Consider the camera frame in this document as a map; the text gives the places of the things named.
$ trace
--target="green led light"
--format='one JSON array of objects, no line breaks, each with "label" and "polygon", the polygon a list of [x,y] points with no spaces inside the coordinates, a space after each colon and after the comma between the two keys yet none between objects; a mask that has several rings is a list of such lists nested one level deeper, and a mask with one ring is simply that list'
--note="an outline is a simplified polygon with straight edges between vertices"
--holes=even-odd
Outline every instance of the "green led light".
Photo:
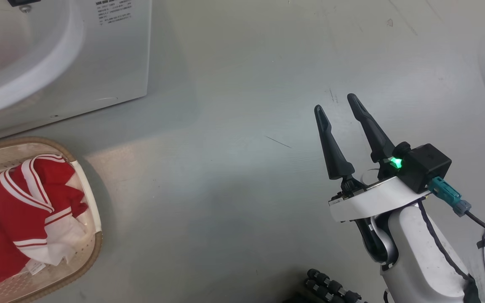
[{"label": "green led light", "polygon": [[392,159],[390,159],[390,164],[392,164],[393,167],[400,169],[402,168],[402,159],[396,159],[393,157]]}]

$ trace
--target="red and white shirt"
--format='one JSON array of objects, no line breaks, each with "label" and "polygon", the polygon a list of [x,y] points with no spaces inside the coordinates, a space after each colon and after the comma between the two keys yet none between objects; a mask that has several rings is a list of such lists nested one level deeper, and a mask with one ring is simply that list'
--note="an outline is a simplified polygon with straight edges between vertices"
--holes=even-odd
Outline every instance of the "red and white shirt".
[{"label": "red and white shirt", "polygon": [[85,227],[76,220],[87,205],[66,186],[75,173],[62,157],[40,155],[0,173],[0,282],[29,259],[58,265],[70,260]]}]

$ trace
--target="floor scratch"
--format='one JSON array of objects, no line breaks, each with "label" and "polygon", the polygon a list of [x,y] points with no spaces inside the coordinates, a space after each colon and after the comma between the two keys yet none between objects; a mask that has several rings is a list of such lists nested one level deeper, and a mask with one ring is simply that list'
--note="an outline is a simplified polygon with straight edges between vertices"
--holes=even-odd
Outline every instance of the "floor scratch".
[{"label": "floor scratch", "polygon": [[414,28],[409,24],[409,21],[406,19],[404,14],[402,14],[402,12],[398,9],[398,6],[396,6],[396,4],[394,4],[394,2],[392,2],[392,0],[389,0],[389,2],[394,7],[394,9],[398,12],[398,15],[400,15],[400,17],[404,20],[404,22],[409,27],[409,29],[414,33],[414,35],[418,36],[418,34],[416,33],[416,30],[414,30]]},{"label": "floor scratch", "polygon": [[276,143],[280,143],[280,144],[282,144],[282,145],[283,145],[283,146],[285,146],[285,147],[292,148],[291,146],[287,146],[287,145],[285,145],[285,144],[283,144],[283,143],[281,143],[281,142],[278,142],[278,141],[274,140],[274,139],[273,139],[273,138],[271,138],[271,137],[268,137],[268,136],[266,136],[266,137],[267,137],[267,138],[269,138],[269,139],[271,139],[271,140],[273,140],[273,141],[274,141],[274,142],[276,142]]},{"label": "floor scratch", "polygon": [[425,1],[425,2],[428,4],[429,8],[431,8],[431,9],[432,9],[433,13],[434,13],[434,14],[437,16],[437,18],[439,18],[439,20],[441,20],[441,22],[442,22],[442,23],[444,23],[443,19],[441,18],[441,16],[439,16],[439,14],[438,14],[438,13],[437,13],[437,11],[435,10],[435,8],[433,8],[433,6],[432,6],[432,5],[431,5],[431,3],[429,2],[429,0],[424,0],[424,1]]}]

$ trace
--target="laundry basket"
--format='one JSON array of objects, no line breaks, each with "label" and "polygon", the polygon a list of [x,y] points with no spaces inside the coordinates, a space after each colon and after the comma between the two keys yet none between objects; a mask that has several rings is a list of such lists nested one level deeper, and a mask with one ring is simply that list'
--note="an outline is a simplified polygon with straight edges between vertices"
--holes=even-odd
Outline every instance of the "laundry basket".
[{"label": "laundry basket", "polygon": [[85,216],[86,236],[75,247],[76,254],[68,263],[62,261],[58,266],[47,265],[34,276],[24,272],[1,282],[0,303],[25,303],[48,295],[85,274],[100,253],[102,231],[95,198],[83,169],[68,150],[45,138],[1,141],[0,172],[41,154],[61,155],[74,167],[88,205]]}]

